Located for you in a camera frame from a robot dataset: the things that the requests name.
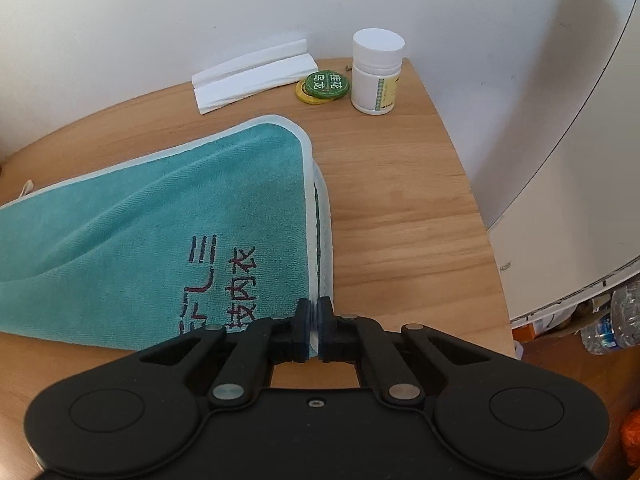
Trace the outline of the teal towel with white trim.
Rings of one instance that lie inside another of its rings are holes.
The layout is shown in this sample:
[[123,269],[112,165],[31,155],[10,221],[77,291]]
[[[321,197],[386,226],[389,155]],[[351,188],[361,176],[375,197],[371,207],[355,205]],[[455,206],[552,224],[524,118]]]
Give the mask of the teal towel with white trim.
[[1,328],[139,350],[238,332],[332,292],[328,191],[308,134],[268,115],[1,208]]

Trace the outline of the yellow round tin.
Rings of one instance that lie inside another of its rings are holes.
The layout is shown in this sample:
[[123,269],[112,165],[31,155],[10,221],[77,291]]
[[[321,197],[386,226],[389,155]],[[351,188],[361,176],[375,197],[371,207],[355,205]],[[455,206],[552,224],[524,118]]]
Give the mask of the yellow round tin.
[[295,92],[296,98],[300,102],[303,102],[307,105],[323,105],[323,104],[328,104],[329,102],[332,102],[332,101],[336,101],[336,98],[320,99],[320,98],[317,98],[316,96],[312,96],[310,93],[307,92],[305,88],[305,81],[303,80],[297,81],[294,92]]

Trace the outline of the green round tin lid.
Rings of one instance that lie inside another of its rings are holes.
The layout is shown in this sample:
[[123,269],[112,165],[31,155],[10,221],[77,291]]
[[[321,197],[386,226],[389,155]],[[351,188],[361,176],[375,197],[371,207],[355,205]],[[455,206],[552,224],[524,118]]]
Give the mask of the green round tin lid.
[[319,70],[306,77],[305,91],[319,100],[341,99],[349,92],[348,78],[333,70]]

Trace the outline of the clear plastic bottle on floor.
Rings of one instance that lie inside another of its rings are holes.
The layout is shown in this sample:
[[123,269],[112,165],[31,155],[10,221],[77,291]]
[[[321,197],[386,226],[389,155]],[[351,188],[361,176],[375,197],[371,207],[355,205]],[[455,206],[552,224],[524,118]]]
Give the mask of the clear plastic bottle on floor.
[[618,286],[608,308],[596,322],[580,331],[585,349],[595,356],[639,345],[639,280]]

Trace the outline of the folded white paper tissue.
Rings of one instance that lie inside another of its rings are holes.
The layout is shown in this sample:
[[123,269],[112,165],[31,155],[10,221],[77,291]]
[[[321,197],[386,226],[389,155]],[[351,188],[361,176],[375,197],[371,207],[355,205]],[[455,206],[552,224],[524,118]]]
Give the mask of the folded white paper tissue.
[[318,70],[301,39],[250,52],[202,70],[191,78],[201,115],[257,93],[294,84]]

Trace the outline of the white pill bottle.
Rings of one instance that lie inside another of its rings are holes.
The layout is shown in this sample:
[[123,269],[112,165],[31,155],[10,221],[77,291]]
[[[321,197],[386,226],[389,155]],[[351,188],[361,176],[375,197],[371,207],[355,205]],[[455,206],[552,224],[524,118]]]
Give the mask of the white pill bottle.
[[361,113],[384,115],[395,106],[405,40],[382,28],[359,29],[352,36],[350,100]]

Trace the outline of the orange object at corner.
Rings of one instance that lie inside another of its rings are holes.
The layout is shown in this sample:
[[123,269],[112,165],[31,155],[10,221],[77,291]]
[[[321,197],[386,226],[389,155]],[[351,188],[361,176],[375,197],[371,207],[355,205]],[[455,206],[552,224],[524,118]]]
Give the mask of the orange object at corner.
[[620,425],[620,440],[627,463],[634,468],[640,464],[640,410],[630,412]]

